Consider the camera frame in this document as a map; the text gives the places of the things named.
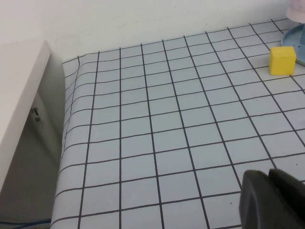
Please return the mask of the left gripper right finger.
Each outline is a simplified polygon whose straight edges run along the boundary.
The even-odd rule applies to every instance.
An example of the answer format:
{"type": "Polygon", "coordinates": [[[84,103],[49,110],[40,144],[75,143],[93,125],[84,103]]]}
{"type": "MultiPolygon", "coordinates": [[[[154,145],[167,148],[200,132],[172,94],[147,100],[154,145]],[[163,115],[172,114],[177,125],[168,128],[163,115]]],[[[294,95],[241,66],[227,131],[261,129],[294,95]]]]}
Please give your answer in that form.
{"type": "Polygon", "coordinates": [[[305,228],[305,185],[280,169],[270,169],[268,178],[280,193],[289,212],[301,229],[305,228]]]}

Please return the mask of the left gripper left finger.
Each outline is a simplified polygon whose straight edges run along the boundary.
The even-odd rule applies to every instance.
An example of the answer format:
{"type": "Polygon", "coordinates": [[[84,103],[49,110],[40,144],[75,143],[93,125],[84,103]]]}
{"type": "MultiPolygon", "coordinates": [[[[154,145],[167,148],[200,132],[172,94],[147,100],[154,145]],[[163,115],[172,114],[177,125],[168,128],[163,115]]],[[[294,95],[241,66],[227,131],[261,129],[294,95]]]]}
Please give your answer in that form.
{"type": "Polygon", "coordinates": [[[292,229],[296,218],[279,190],[263,172],[244,172],[239,213],[243,229],[292,229]]]}

